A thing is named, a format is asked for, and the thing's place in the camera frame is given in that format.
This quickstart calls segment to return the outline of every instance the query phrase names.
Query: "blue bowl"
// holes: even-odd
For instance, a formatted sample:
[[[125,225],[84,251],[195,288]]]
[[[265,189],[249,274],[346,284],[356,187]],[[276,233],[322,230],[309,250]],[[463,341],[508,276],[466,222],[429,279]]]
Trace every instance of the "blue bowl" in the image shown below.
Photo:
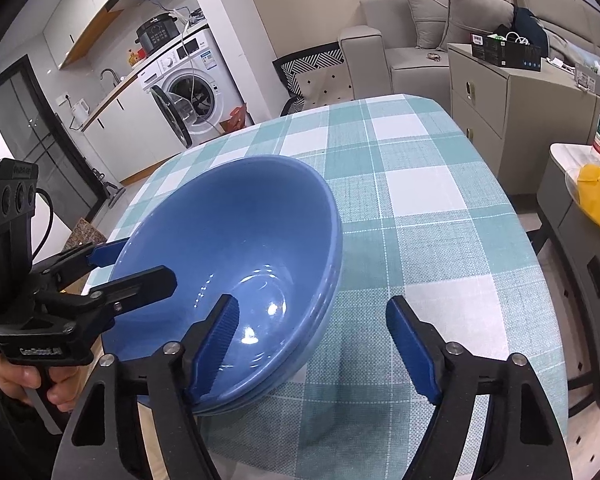
[[[340,285],[339,281],[334,287],[334,292],[336,292],[337,288],[339,288],[338,285]],[[243,396],[233,400],[232,402],[229,402],[228,404],[224,404],[217,408],[210,408],[209,410],[205,410],[203,413],[197,412],[196,414],[205,416],[220,415],[221,413],[238,410],[239,408],[243,408],[244,406],[247,406],[248,404],[251,404],[252,402],[264,397],[272,390],[280,386],[280,384],[291,379],[312,357],[318,345],[322,341],[324,333],[326,332],[327,326],[329,325],[329,321],[331,319],[334,303],[335,294],[331,303],[327,307],[324,317],[320,320],[316,320],[315,330],[310,331],[310,337],[308,341],[306,343],[300,343],[296,348],[296,351],[293,352],[286,359],[286,361],[263,382],[257,384],[253,390],[246,392]]]
[[[193,413],[238,399],[311,340],[342,266],[335,200],[313,168],[262,155],[213,168],[181,186],[142,222],[111,279],[165,265],[173,296],[116,318],[106,352],[130,360],[180,340],[218,297],[240,304],[240,323],[211,391]]]

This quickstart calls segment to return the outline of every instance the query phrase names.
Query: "plaid tablecloth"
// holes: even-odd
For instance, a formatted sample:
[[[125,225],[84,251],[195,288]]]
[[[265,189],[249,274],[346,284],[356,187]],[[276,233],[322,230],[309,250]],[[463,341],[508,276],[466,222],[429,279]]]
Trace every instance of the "plaid tablecloth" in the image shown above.
[[[491,171],[433,101],[347,102],[188,150],[147,180],[110,239],[129,236],[208,168],[259,153],[299,158],[329,183],[344,223],[342,285],[323,342],[292,380],[251,406],[201,419],[223,478],[402,478],[433,407],[385,327],[394,294],[474,354],[529,357],[566,433],[560,333],[536,256]],[[195,244],[195,232],[183,241]],[[109,273],[93,272],[88,285]],[[458,476],[472,471],[482,437],[488,398],[477,399]]]

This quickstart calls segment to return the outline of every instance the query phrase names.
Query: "human hand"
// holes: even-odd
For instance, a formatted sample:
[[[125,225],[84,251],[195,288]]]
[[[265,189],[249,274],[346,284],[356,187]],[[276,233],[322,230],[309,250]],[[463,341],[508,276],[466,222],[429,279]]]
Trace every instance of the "human hand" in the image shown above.
[[[46,393],[49,402],[61,412],[71,411],[84,385],[88,367],[52,367],[49,377],[55,383]],[[0,389],[11,399],[31,406],[24,388],[39,388],[40,374],[33,366],[11,364],[0,354]]]

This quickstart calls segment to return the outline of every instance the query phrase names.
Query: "blue gripper pad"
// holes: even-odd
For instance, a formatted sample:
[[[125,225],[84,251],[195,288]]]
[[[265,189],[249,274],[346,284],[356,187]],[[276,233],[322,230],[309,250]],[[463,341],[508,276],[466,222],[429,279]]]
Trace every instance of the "blue gripper pad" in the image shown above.
[[[122,240],[116,240],[115,242],[97,246],[91,251],[91,254],[87,256],[87,261],[96,267],[109,267],[110,265],[113,265],[118,259],[118,256],[120,256],[120,253],[128,240],[129,238],[127,237],[122,238]]]
[[[194,403],[199,402],[201,396],[211,391],[222,360],[224,360],[226,351],[238,328],[238,323],[240,323],[240,307],[238,300],[231,296],[206,335],[191,364],[189,393]]]
[[[442,399],[442,391],[436,382],[433,359],[395,298],[391,298],[386,304],[386,327],[389,329],[416,391],[427,397],[431,404],[439,404]]]

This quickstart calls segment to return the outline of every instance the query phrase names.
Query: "side table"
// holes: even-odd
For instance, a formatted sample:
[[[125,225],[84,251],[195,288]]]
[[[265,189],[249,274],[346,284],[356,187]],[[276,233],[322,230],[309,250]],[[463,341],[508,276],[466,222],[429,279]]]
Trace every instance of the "side table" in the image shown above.
[[[569,381],[570,390],[593,385],[593,393],[570,408],[570,416],[600,407],[600,227],[571,197],[565,178],[589,162],[589,145],[553,144],[538,190],[542,227],[529,233],[536,254],[551,238],[573,287],[591,358],[591,371]]]
[[[590,144],[600,97],[542,60],[540,72],[501,68],[449,45],[451,115],[509,195],[535,194],[554,142]]]

